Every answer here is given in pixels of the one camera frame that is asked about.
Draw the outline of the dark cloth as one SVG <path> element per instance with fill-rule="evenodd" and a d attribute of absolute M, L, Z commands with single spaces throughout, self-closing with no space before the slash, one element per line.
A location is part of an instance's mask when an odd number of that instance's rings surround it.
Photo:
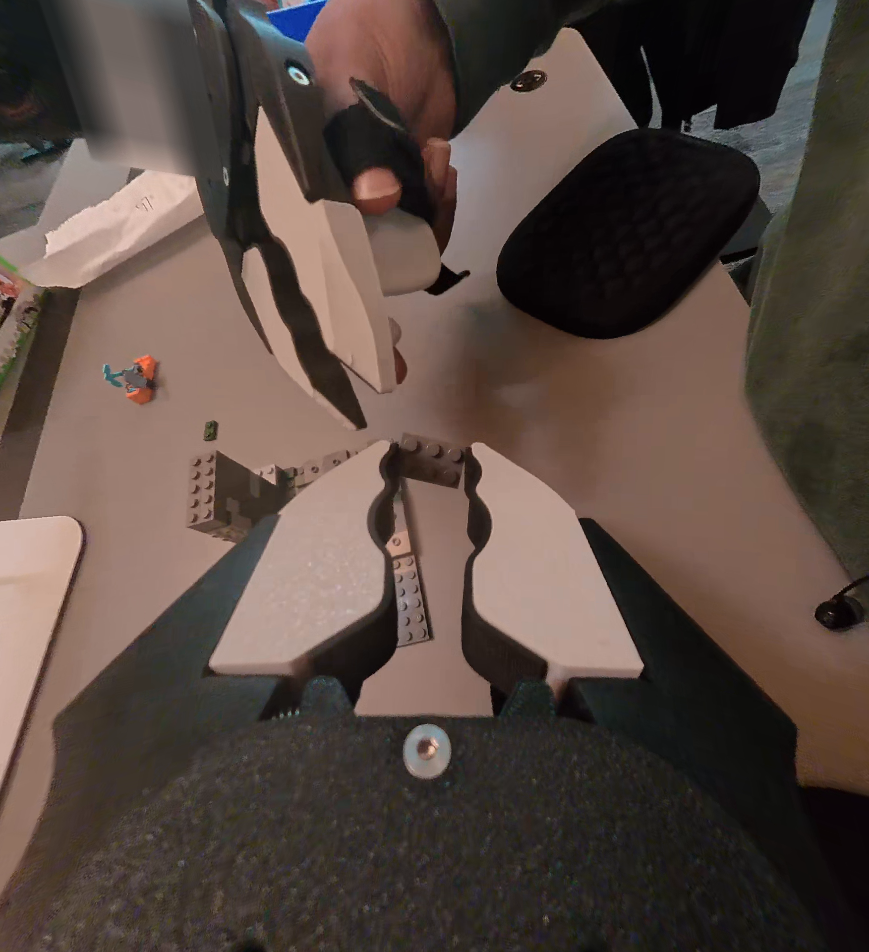
<path fill-rule="evenodd" d="M 687 131 L 770 118 L 799 58 L 812 1 L 637 1 L 590 6 L 571 22 L 638 127 Z"/>

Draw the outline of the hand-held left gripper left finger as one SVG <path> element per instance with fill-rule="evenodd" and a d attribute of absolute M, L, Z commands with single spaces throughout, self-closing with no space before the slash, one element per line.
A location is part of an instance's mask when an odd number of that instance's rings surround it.
<path fill-rule="evenodd" d="M 376 441 L 281 509 L 210 658 L 213 673 L 274 676 L 297 693 L 328 677 L 357 704 L 397 646 L 387 551 L 395 455 L 391 441 Z"/>

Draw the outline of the dark grey brick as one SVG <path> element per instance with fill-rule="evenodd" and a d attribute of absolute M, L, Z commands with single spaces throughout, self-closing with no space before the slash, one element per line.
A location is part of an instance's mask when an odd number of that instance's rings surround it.
<path fill-rule="evenodd" d="M 398 443 L 400 476 L 405 480 L 458 488 L 464 480 L 465 446 L 403 433 Z"/>

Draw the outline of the torn white paper bag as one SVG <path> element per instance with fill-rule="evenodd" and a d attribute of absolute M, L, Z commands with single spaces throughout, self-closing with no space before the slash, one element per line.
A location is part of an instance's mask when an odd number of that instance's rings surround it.
<path fill-rule="evenodd" d="M 38 287 L 80 289 L 202 215 L 194 178 L 145 171 L 47 232 L 42 256 L 19 271 Z"/>

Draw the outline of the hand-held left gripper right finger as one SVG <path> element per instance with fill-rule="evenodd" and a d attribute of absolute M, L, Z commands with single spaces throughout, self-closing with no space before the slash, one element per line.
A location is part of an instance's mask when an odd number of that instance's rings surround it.
<path fill-rule="evenodd" d="M 575 680 L 637 680 L 643 661 L 574 508 L 485 443 L 467 450 L 461 641 L 494 694 Z"/>

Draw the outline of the long grey brick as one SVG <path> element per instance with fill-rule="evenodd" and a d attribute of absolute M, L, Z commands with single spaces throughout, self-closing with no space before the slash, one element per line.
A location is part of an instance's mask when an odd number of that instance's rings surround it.
<path fill-rule="evenodd" d="M 406 484 L 399 482 L 393 500 L 393 533 L 387 542 L 394 575 L 397 610 L 397 648 L 433 640 L 418 551 L 413 542 L 406 507 Z"/>

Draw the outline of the grey desk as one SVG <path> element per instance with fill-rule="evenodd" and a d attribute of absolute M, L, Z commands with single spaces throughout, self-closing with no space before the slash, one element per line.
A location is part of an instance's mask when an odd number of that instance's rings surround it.
<path fill-rule="evenodd" d="M 45 805 L 59 711 L 231 551 L 183 522 L 210 419 L 251 467 L 403 431 L 487 444 L 594 518 L 785 710 L 804 784 L 869 795 L 869 628 L 834 636 L 812 617 L 846 574 L 750 415 L 750 313 L 726 271 L 606 342 L 544 326 L 497 289 L 502 245 L 556 176 L 631 127 L 575 32 L 536 66 L 543 89 L 502 89 L 454 144 L 446 256 L 471 274 L 392 301 L 408 375 L 389 395 L 354 382 L 367 432 L 334 422 L 263 349 L 202 219 L 42 318 L 0 396 L 0 521 L 70 516 L 85 547 L 0 803 L 0 895 Z M 139 406 L 102 367 L 148 354 L 155 396 Z"/>

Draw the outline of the person's right hand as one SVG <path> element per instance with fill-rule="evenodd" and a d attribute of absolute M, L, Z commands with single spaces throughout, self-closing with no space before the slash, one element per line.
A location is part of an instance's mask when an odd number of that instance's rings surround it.
<path fill-rule="evenodd" d="M 421 151 L 440 251 L 449 244 L 457 198 L 450 138 L 455 119 L 452 48 L 427 1 L 332 1 L 306 40 L 329 116 L 353 106 L 352 78 L 384 94 Z"/>

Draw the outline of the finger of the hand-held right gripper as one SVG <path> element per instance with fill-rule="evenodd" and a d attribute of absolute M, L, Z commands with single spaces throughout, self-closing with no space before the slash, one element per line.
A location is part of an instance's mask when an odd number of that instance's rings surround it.
<path fill-rule="evenodd" d="M 285 248 L 249 248 L 241 279 L 260 333 L 285 374 L 346 428 L 365 429 L 366 418 L 350 379 L 323 339 Z"/>
<path fill-rule="evenodd" d="M 256 114 L 255 126 L 262 217 L 289 253 L 321 342 L 373 390 L 392 393 L 392 328 L 360 212 L 343 202 L 310 202 L 267 113 Z"/>

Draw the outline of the orange toy minifigure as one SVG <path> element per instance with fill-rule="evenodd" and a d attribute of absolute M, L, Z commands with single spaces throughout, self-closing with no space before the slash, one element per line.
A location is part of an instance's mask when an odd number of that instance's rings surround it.
<path fill-rule="evenodd" d="M 156 370 L 157 361 L 149 354 L 119 370 L 114 370 L 108 363 L 102 367 L 105 381 L 123 390 L 126 398 L 139 406 L 149 403 L 155 396 Z"/>

